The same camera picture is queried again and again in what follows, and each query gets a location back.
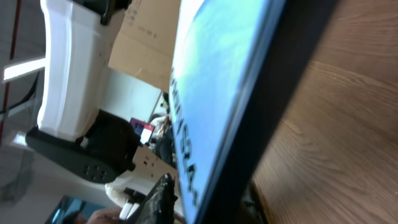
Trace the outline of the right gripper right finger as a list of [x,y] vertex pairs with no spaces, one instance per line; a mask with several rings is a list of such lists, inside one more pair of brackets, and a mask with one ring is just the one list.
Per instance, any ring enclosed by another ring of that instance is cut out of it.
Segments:
[[247,185],[241,201],[252,217],[259,221],[260,224],[267,224],[267,218],[259,201],[259,196],[252,183]]

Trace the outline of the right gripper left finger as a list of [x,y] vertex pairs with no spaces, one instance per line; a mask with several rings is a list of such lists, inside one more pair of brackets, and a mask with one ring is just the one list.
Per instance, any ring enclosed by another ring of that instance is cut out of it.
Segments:
[[163,175],[125,224],[174,224],[175,180]]

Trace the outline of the teal Galaxy smartphone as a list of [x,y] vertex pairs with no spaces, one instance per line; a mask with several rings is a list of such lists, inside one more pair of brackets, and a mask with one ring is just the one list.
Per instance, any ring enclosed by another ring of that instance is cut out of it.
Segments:
[[182,1],[169,100],[187,223],[234,220],[335,6]]

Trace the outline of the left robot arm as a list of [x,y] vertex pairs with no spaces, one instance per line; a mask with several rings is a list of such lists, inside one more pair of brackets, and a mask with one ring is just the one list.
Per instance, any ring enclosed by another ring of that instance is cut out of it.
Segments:
[[37,124],[25,137],[35,152],[69,172],[107,184],[135,169],[140,138],[100,103],[108,63],[128,0],[42,1],[44,92]]

